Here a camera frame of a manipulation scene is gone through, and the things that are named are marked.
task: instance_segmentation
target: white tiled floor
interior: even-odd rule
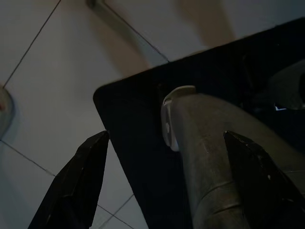
[[[111,9],[94,13],[84,2],[0,0],[0,83],[9,79],[16,107],[0,142],[0,228],[26,228],[51,174],[86,138],[104,130],[92,100],[99,86],[298,18],[305,3],[107,0],[164,58]],[[131,196],[110,144],[92,228],[146,229]]]

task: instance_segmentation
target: tile grout line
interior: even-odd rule
[[[52,14],[54,13],[54,11],[56,10],[56,8],[58,7],[59,3],[61,2],[61,0],[59,0],[59,2],[56,4],[56,6],[54,7],[54,9],[52,10],[52,12],[50,13],[50,15],[48,16],[48,18],[46,19],[46,21],[44,22],[44,24],[42,25],[42,27],[40,28],[40,30],[38,31],[38,33],[36,34],[35,38],[33,39],[33,41],[31,42],[31,44],[29,45],[28,49],[25,51],[24,55],[21,57],[20,61],[18,62],[17,66],[15,67],[15,69],[13,70],[13,72],[10,74],[9,78],[7,79],[7,81],[5,82],[3,88],[5,88],[5,86],[8,84],[8,82],[10,81],[10,79],[12,78],[12,76],[14,75],[14,73],[16,72],[17,68],[19,67],[19,65],[21,64],[21,62],[23,61],[24,57],[26,56],[26,54],[29,52],[30,48],[32,47],[32,45],[34,44],[34,42],[36,41],[37,37],[39,36],[39,34],[41,33],[43,27],[47,24],[47,22],[49,21],[50,17],[52,16]]]
[[[130,228],[133,229],[133,227],[131,227],[130,225],[128,225],[127,223],[125,223],[124,221],[122,221],[121,219],[119,219],[119,218],[117,218],[117,217],[115,216],[115,214],[118,213],[118,212],[128,203],[128,201],[129,201],[133,196],[134,196],[134,194],[132,194],[132,196],[129,197],[129,198],[122,204],[122,206],[119,207],[119,209],[117,209],[117,210],[115,211],[115,213],[113,213],[113,214],[110,213],[109,211],[107,211],[106,209],[104,209],[103,207],[101,207],[100,205],[98,205],[100,208],[104,209],[105,211],[107,211],[108,213],[111,214],[111,217],[110,217],[108,220],[106,220],[106,221],[99,227],[99,229],[103,229],[103,228],[107,225],[107,223],[108,223],[113,217],[115,217],[116,219],[118,219],[119,221],[121,221],[122,223],[126,224],[128,227],[130,227]]]
[[[14,150],[17,154],[19,154],[20,156],[24,157],[25,159],[27,159],[28,161],[32,162],[33,164],[35,164],[36,166],[38,166],[39,168],[41,168],[43,171],[45,171],[46,173],[48,173],[49,175],[55,177],[56,175],[54,175],[52,172],[48,171],[47,169],[43,168],[42,166],[38,165],[35,161],[29,159],[27,156],[25,156],[24,154],[22,154],[21,152],[19,152],[17,149],[15,149],[14,147],[12,147],[10,144],[6,143],[3,140],[0,140],[3,144],[5,144],[7,147],[9,147],[10,149]]]
[[[160,56],[162,56],[167,62],[170,62],[168,58],[159,51],[155,46],[153,46],[146,38],[144,38],[131,24],[129,24],[124,18],[122,18],[112,7],[110,7],[105,0],[102,0],[102,3],[119,19],[121,19],[132,31],[134,31],[138,36],[140,36],[145,42],[147,42]]]

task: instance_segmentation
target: floor tile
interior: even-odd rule
[[[16,115],[4,141],[54,174],[86,138],[104,130],[94,91],[165,63],[148,47],[141,52],[142,41],[136,49],[135,34],[120,31],[115,17],[106,11],[102,17],[84,0],[62,1],[6,87]],[[101,196],[107,196],[99,204],[114,213],[132,195],[114,151],[104,181]]]
[[[101,207],[97,207],[93,219],[92,226],[90,229],[100,229],[100,227],[111,217],[111,215],[102,209]]]
[[[303,0],[105,0],[170,61],[305,16]]]
[[[127,224],[119,221],[115,217],[112,217],[109,222],[102,227],[102,229],[132,229]]]
[[[4,84],[59,0],[0,0],[0,83]]]
[[[53,179],[0,142],[0,228],[27,228]]]
[[[141,208],[135,197],[132,197],[115,215],[134,229],[148,229]]]

